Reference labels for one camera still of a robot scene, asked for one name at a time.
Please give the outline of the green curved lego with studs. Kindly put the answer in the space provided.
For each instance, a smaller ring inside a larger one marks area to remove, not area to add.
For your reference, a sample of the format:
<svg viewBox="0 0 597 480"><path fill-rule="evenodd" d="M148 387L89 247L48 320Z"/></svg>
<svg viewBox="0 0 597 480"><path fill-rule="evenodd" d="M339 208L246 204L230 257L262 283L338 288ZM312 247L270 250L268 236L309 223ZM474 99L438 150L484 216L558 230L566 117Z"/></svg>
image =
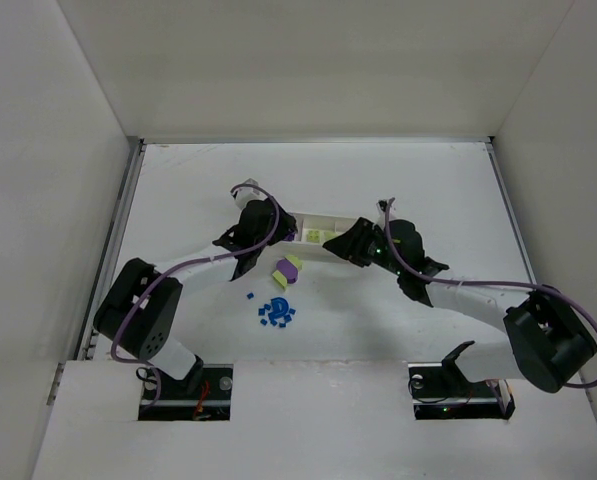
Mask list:
<svg viewBox="0 0 597 480"><path fill-rule="evenodd" d="M289 261L298 271L301 271L303 268L303 262L300 258L295 255L286 255L285 259Z"/></svg>

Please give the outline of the purple oval lego piece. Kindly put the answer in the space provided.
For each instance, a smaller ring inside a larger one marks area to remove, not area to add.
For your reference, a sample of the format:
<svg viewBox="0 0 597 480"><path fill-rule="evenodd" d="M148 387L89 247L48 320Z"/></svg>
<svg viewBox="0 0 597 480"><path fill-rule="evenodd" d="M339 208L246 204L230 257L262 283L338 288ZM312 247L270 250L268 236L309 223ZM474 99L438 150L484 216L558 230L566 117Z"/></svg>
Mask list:
<svg viewBox="0 0 597 480"><path fill-rule="evenodd" d="M299 272L289 261L285 258L276 263L276 269L280 270L288 279L289 285L294 284L298 280Z"/></svg>

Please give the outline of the green curved lego piece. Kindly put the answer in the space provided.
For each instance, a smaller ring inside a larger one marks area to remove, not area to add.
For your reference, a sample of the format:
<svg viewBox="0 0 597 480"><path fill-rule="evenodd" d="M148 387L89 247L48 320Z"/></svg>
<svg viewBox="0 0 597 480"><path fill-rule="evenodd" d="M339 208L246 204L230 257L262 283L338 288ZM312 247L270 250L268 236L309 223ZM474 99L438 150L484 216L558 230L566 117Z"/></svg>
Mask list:
<svg viewBox="0 0 597 480"><path fill-rule="evenodd" d="M287 277L280 270L275 270L272 273L272 278L283 290L289 285Z"/></svg>

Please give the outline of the blue arch lego piece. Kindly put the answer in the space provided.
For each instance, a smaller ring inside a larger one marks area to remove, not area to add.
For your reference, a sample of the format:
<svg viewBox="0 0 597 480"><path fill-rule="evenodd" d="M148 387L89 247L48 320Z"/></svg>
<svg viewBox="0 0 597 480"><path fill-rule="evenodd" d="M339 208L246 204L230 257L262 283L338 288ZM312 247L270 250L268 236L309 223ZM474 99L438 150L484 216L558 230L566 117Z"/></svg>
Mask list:
<svg viewBox="0 0 597 480"><path fill-rule="evenodd" d="M268 315L269 320L278 320L289 314L289 303L282 297L275 297L270 300L271 311Z"/></svg>

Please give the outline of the green square lego brick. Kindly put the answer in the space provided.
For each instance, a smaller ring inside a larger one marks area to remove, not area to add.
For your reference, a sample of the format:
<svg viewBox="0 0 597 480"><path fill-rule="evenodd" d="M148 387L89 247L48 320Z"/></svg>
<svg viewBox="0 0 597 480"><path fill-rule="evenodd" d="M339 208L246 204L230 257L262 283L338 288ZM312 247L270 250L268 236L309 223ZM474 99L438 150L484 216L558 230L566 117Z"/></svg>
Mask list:
<svg viewBox="0 0 597 480"><path fill-rule="evenodd" d="M310 244L320 244L322 242L322 232L318 229L307 229L304 241Z"/></svg>

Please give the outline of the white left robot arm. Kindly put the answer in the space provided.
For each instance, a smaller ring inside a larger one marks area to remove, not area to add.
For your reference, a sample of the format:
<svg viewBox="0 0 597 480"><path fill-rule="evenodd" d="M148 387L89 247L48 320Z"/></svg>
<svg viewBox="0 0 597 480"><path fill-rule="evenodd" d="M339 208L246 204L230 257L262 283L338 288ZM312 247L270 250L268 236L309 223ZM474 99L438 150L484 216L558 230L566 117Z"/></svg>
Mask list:
<svg viewBox="0 0 597 480"><path fill-rule="evenodd" d="M133 258L123 266L93 320L112 341L118 361L139 363L155 393L170 384L190 394L201 381L199 355L171 336L184 294L235 281L256 265L263 249L297 233L295 217L273 199L250 200L238 222L210 246L161 266Z"/></svg>

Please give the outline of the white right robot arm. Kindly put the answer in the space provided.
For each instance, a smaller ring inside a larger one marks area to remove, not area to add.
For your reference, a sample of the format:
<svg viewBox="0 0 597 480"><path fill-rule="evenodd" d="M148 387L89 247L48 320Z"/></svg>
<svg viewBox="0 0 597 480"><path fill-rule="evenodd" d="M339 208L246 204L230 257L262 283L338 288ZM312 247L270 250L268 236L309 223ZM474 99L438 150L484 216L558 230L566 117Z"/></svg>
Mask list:
<svg viewBox="0 0 597 480"><path fill-rule="evenodd" d="M359 218L323 247L356 266L377 265L394 274L412 301L457 312L505 334L498 343L467 340L448 354L443 362L459 379L519 378L556 393L570 386L597 353L597 327L587 328L560 292L542 285L460 278L426 255L422 237L409 221L375 224Z"/></svg>

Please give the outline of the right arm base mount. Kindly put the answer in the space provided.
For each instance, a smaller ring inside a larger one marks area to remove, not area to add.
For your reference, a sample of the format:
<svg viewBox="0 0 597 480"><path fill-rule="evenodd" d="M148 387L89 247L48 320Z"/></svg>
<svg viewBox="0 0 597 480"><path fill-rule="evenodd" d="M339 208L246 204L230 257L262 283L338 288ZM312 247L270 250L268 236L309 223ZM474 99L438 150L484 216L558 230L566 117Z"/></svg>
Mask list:
<svg viewBox="0 0 597 480"><path fill-rule="evenodd" d="M439 362L408 364L407 388L416 420L509 420L516 405L507 381L470 382L456 361L474 344L463 342Z"/></svg>

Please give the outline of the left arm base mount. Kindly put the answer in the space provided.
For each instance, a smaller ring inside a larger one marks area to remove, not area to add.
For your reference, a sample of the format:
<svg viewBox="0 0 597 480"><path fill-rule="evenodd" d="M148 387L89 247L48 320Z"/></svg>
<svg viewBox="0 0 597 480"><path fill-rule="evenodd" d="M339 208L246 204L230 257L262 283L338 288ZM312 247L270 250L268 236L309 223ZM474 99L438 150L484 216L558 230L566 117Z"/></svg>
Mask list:
<svg viewBox="0 0 597 480"><path fill-rule="evenodd" d="M207 364L189 384L161 373L160 395L156 376L145 367L136 370L143 383L139 421L229 421L233 389L233 364Z"/></svg>

